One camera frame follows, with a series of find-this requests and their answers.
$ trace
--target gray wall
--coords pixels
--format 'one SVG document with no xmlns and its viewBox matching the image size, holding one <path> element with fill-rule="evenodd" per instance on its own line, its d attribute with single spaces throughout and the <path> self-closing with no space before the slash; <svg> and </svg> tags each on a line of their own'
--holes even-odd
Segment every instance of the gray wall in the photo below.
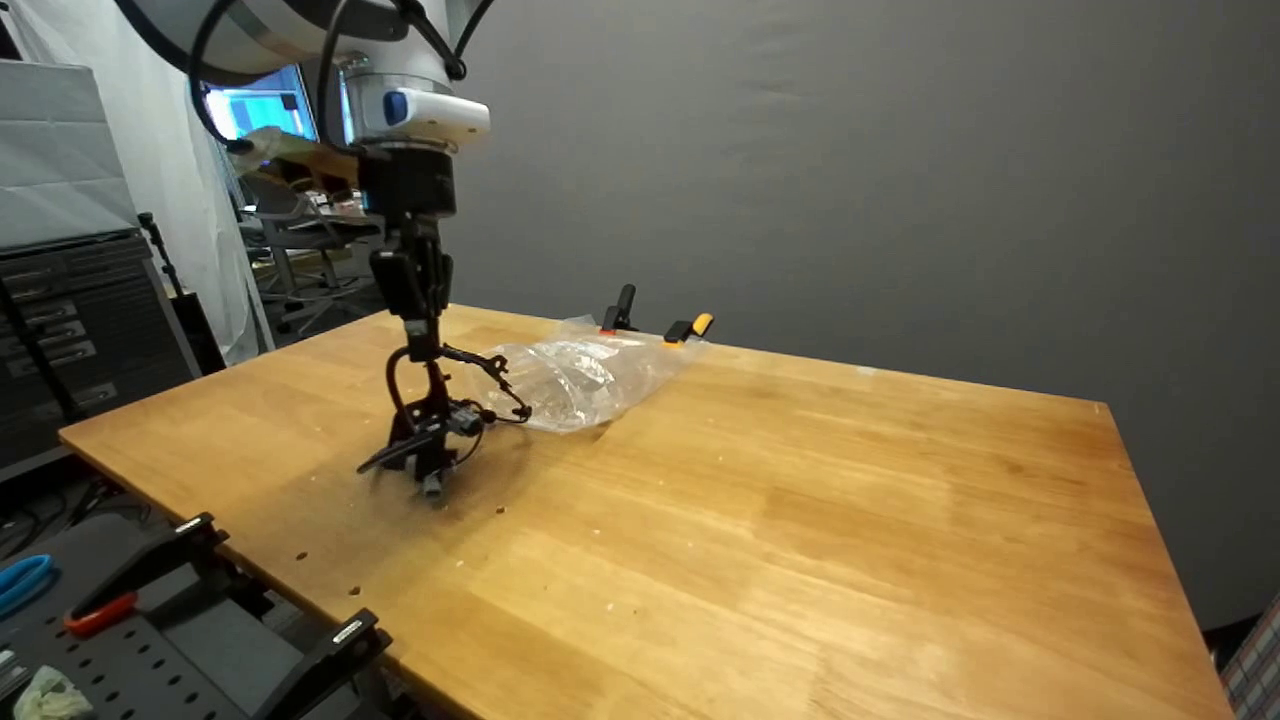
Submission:
<svg viewBox="0 0 1280 720">
<path fill-rule="evenodd" d="M 460 300 L 1100 398 L 1205 623 L 1280 592 L 1278 0 L 511 0 Z"/>
</svg>

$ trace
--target gray backdrop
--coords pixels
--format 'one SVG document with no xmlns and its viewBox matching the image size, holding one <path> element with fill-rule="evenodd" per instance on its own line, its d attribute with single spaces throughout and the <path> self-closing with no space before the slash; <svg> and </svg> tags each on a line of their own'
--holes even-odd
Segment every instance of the gray backdrop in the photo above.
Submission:
<svg viewBox="0 0 1280 720">
<path fill-rule="evenodd" d="M 1100 398 L 1205 623 L 1280 592 L 1278 0 L 503 0 L 460 300 Z"/>
</svg>

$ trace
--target wooden tabletop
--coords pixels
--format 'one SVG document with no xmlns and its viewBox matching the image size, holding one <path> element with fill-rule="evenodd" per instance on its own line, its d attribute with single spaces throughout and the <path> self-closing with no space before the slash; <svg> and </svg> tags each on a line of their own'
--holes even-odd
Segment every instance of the wooden tabletop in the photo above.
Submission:
<svg viewBox="0 0 1280 720">
<path fill-rule="evenodd" d="M 369 318 L 63 441 L 480 718 L 1227 718 L 1106 404 L 708 350 L 604 433 L 493 433 L 432 507 L 357 475 L 397 345 Z"/>
</svg>

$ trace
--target plastic bag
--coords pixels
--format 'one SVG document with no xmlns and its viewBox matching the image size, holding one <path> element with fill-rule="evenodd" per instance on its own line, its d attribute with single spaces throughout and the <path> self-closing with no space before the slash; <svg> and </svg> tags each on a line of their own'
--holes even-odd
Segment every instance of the plastic bag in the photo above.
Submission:
<svg viewBox="0 0 1280 720">
<path fill-rule="evenodd" d="M 586 433 L 663 389 L 700 350 L 703 342 L 604 338 L 592 319 L 563 319 L 552 342 L 501 350 L 501 356 L 510 356 L 511 389 L 532 404 L 532 429 Z"/>
</svg>

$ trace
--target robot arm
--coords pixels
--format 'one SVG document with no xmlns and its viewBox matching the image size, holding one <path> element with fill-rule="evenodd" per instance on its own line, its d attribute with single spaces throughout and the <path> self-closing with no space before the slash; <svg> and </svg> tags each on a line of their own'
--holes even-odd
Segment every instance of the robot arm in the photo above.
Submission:
<svg viewBox="0 0 1280 720">
<path fill-rule="evenodd" d="M 488 107 L 448 87 L 469 75 L 460 52 L 488 0 L 122 0 L 122 12 L 192 87 L 339 64 L 349 150 L 455 152 L 488 131 Z"/>
</svg>

